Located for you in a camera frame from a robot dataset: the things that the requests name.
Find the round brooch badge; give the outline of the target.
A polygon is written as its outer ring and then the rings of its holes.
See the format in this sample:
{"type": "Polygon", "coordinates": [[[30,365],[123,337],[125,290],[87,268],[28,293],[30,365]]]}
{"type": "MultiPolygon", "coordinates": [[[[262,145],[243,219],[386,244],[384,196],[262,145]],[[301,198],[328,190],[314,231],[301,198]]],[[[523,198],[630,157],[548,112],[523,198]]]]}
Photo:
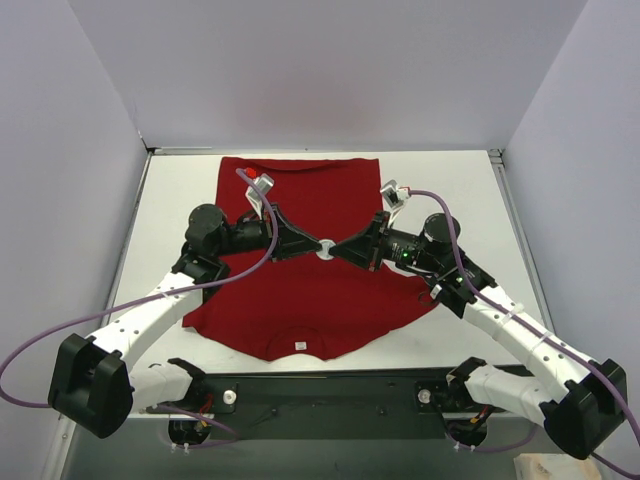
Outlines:
{"type": "Polygon", "coordinates": [[[331,255],[330,250],[336,245],[336,243],[331,239],[321,239],[319,244],[321,248],[316,255],[323,261],[332,260],[333,256],[331,255]]]}

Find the red t-shirt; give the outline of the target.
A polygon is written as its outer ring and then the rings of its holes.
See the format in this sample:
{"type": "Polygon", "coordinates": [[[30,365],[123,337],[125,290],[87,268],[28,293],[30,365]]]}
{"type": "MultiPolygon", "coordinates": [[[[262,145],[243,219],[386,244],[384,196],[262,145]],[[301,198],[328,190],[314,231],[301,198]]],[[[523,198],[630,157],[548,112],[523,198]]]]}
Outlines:
{"type": "MultiPolygon", "coordinates": [[[[216,205],[232,220],[248,209],[238,169],[266,173],[284,216],[318,239],[339,242],[383,207],[376,159],[273,160],[225,157],[216,205]]],[[[301,353],[334,359],[428,314],[424,284],[382,266],[361,270],[315,254],[278,263],[223,286],[183,318],[186,328],[265,361],[301,353]]]]}

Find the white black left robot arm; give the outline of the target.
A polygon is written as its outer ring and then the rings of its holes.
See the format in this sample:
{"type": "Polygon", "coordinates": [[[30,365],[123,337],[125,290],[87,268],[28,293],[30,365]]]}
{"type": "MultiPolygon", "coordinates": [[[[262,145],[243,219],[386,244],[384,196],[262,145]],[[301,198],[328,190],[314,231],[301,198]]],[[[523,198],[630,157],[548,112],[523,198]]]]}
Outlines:
{"type": "Polygon", "coordinates": [[[277,262],[316,253],[318,239],[291,224],[278,206],[228,222],[213,204],[190,214],[186,242],[170,272],[126,313],[86,337],[72,334],[59,346],[48,404],[98,438],[117,431],[137,409],[173,402],[193,411],[204,402],[202,372],[180,359],[132,369],[144,353],[187,314],[233,282],[229,255],[264,251],[277,262]]]}

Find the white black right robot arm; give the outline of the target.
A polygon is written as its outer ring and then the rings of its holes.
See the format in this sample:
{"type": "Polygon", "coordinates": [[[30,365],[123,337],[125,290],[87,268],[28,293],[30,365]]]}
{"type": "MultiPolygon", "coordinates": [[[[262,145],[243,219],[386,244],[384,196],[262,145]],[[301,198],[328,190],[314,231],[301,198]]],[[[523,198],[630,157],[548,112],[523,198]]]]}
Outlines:
{"type": "Polygon", "coordinates": [[[450,372],[451,389],[542,426],[574,458],[591,456],[627,418],[624,369],[566,345],[526,314],[458,247],[455,218],[432,214],[418,235],[393,229],[390,220],[390,213],[376,213],[365,230],[332,246],[330,255],[369,271],[391,261],[421,277],[436,302],[487,334],[532,375],[519,377],[470,358],[450,372]]]}

